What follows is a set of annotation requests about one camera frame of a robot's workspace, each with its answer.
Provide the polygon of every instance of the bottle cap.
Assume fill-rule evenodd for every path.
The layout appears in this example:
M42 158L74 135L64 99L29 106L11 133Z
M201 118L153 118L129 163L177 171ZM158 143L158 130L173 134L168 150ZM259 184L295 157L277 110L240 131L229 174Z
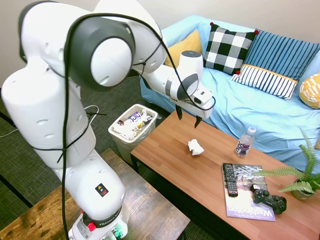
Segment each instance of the bottle cap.
M256 133L256 129L253 126L250 126L247 131L248 134L253 135Z

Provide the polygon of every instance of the black game controller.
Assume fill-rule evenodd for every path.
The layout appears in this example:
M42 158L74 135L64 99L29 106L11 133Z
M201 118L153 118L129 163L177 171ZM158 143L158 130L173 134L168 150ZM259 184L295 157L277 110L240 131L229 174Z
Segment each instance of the black game controller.
M273 208L275 214L282 214L287 209L287 200L278 195L270 195L267 190L262 190L258 184L252 184L250 190L253 192L253 202L263 203Z

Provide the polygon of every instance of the wooden coffee table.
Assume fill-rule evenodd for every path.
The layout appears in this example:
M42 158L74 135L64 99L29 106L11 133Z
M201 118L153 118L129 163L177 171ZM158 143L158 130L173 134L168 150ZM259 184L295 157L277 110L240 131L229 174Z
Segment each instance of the wooden coffee table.
M114 152L107 150L101 157L118 174L126 188L124 202L130 214L125 239L176 240L190 220ZM66 194L65 209L69 230L80 215L80 208L69 193ZM0 231L0 240L65 239L61 186Z
M262 165L265 170L285 164L254 148L238 158L234 154L237 139L205 122L194 129L195 122L185 112L182 120L173 112L131 154L251 240L319 239L320 195L299 201L290 193L278 192L292 184L294 176L266 178L270 194L287 199L287 210L276 216L276 222L227 217L223 162ZM201 155L191 155L188 141L192 139L204 148Z

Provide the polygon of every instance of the wall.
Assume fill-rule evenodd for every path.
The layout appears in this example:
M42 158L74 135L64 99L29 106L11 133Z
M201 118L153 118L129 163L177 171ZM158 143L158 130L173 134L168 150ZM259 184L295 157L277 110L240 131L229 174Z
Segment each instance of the wall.
M24 67L18 57L17 21L23 7L35 0L6 0L0 8L0 86ZM98 0L57 0L93 10ZM138 0L163 29L190 15L202 15L249 28L260 28L320 43L319 0Z

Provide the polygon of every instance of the light blue couch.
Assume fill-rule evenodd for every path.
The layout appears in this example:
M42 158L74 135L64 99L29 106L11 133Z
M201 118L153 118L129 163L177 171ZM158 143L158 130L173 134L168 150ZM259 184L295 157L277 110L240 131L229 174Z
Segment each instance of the light blue couch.
M201 16L190 16L164 29L162 33L170 47L198 29L204 55L211 29L210 22L230 31L254 31ZM212 115L205 121L235 138L239 138L247 127L256 127L253 145L256 149L303 171L306 162L299 145L306 143L299 127L305 131L311 142L316 144L320 137L320 110L312 109L300 100L299 87L304 79L318 72L320 72L320 53L308 66L291 100L284 101L258 89L231 81L231 75L205 67L201 81L212 91L216 99ZM167 96L146 88L143 80L140 80L140 85L142 97L146 101L168 112L175 110L175 105ZM320 172L320 164L315 172Z

